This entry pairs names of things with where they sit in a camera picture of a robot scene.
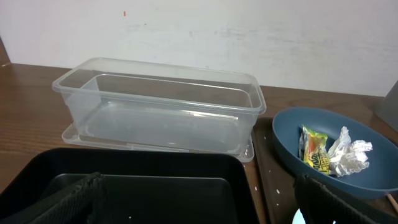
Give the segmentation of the clear plastic container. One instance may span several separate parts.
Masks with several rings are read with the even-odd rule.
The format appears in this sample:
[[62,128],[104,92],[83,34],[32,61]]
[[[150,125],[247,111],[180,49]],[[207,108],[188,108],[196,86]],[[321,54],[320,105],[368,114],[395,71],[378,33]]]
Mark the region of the clear plastic container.
[[69,144],[247,156],[266,111],[252,75],[92,58],[52,83],[73,122]]

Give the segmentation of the black plastic tray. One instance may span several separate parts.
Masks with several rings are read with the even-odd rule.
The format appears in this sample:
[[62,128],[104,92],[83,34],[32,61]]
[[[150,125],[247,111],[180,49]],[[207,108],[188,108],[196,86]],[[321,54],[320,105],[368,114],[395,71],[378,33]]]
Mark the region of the black plastic tray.
[[97,172],[101,223],[257,223],[242,163],[224,154],[58,148],[34,157],[1,193],[1,218]]

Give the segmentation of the light blue bowl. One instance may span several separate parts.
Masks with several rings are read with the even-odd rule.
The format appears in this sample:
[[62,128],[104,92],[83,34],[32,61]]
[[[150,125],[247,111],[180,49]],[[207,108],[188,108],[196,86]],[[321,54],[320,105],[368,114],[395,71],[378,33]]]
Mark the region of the light blue bowl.
[[304,219],[300,209],[298,209],[295,212],[295,215],[292,220],[292,224],[306,224],[305,219]]

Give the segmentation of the grey dishwasher rack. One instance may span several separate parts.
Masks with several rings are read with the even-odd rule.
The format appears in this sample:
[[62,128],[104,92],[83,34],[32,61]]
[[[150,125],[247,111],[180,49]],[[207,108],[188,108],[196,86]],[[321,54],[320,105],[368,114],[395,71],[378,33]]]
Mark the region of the grey dishwasher rack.
[[398,130],[398,82],[391,88],[375,114],[395,131]]

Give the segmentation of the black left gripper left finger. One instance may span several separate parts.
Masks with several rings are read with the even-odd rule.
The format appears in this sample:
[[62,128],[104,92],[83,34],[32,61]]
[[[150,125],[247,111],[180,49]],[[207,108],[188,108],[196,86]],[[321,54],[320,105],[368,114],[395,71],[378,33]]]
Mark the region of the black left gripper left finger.
[[105,203],[104,176],[94,172],[2,219],[1,224],[96,223]]

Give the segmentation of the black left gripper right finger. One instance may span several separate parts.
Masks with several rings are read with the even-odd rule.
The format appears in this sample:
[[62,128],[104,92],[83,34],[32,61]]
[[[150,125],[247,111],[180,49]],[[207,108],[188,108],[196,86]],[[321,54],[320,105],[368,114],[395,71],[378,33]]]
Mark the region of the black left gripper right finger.
[[391,223],[397,218],[308,175],[296,177],[295,200],[306,223]]

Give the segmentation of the dark brown serving tray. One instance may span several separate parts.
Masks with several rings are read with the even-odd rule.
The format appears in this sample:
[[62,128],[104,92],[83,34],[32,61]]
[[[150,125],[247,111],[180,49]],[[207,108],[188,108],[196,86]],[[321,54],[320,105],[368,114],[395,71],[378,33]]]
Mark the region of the dark brown serving tray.
[[[397,146],[397,131],[377,116],[369,120],[370,127]],[[268,223],[292,223],[298,210],[294,195],[294,175],[280,161],[272,139],[272,118],[259,118],[252,134],[257,171],[266,206]],[[370,207],[397,218],[397,212],[386,196],[357,198]]]

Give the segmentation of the wooden chopstick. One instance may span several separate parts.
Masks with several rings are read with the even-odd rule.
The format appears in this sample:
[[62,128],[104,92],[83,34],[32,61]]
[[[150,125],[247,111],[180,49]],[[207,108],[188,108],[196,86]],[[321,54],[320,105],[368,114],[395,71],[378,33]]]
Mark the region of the wooden chopstick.
[[387,194],[386,197],[388,201],[390,201],[395,212],[398,213],[398,203],[395,201],[394,197],[391,194]]

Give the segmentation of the blue plate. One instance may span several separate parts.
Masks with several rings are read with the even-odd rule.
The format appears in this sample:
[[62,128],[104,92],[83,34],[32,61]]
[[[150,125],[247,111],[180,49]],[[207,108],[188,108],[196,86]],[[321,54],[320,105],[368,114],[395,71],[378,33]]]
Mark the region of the blue plate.
[[[369,167],[357,174],[333,177],[322,174],[299,158],[302,126],[328,135],[326,146],[338,138],[343,126],[352,140],[371,142],[367,153]],[[278,112],[272,120],[275,150],[282,163],[294,175],[308,174],[359,198],[379,198],[397,192],[397,146],[363,123],[332,111],[293,107]]]

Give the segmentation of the yellow green snack wrapper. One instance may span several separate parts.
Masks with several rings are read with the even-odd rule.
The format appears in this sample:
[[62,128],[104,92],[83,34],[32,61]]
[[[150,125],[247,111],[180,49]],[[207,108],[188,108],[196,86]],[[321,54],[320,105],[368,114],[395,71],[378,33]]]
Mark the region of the yellow green snack wrapper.
[[302,126],[299,138],[299,157],[307,165],[325,174],[330,174],[330,159],[326,151],[328,135]]

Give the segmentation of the white tissue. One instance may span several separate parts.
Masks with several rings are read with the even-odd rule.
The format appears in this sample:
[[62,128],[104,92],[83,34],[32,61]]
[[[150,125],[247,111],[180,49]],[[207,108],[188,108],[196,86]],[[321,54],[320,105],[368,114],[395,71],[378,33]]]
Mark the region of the white tissue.
[[352,141],[348,128],[343,126],[339,138],[328,150],[330,175],[342,177],[367,169],[369,162],[366,153],[372,150],[371,142]]

